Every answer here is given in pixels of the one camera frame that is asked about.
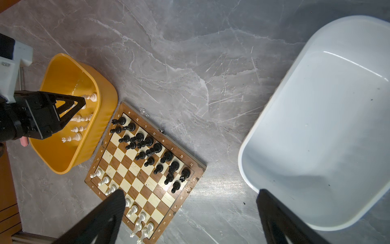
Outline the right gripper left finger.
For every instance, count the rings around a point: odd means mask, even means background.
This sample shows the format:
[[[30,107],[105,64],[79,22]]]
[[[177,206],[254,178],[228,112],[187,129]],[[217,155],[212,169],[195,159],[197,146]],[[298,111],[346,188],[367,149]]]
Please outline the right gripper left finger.
[[[55,244],[113,244],[116,242],[126,202],[122,190],[116,190]]]

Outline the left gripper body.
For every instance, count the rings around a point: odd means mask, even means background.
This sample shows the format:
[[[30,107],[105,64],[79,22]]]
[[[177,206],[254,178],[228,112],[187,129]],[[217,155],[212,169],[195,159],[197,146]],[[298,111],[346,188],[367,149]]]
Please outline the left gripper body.
[[[1,142],[21,137],[44,140],[58,132],[58,94],[44,91],[16,93],[14,103],[1,97]]]

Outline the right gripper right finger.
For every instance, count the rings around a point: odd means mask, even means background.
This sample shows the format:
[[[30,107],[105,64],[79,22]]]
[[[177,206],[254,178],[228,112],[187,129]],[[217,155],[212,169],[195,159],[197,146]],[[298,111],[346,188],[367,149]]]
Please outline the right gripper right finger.
[[[328,243],[268,190],[260,190],[257,206],[268,244]]]

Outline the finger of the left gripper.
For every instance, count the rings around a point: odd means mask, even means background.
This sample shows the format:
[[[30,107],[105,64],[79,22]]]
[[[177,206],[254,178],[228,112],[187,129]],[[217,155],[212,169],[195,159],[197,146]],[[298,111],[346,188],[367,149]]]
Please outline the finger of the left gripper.
[[[68,122],[86,105],[83,97],[50,93],[56,115],[55,129],[62,130]]]

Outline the white plastic tray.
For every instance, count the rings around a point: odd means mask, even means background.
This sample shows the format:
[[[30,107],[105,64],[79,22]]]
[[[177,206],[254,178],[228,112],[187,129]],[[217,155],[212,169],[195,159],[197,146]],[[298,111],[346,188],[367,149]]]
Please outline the white plastic tray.
[[[245,137],[242,178],[315,230],[356,223],[390,188],[390,24],[348,16],[305,44]]]

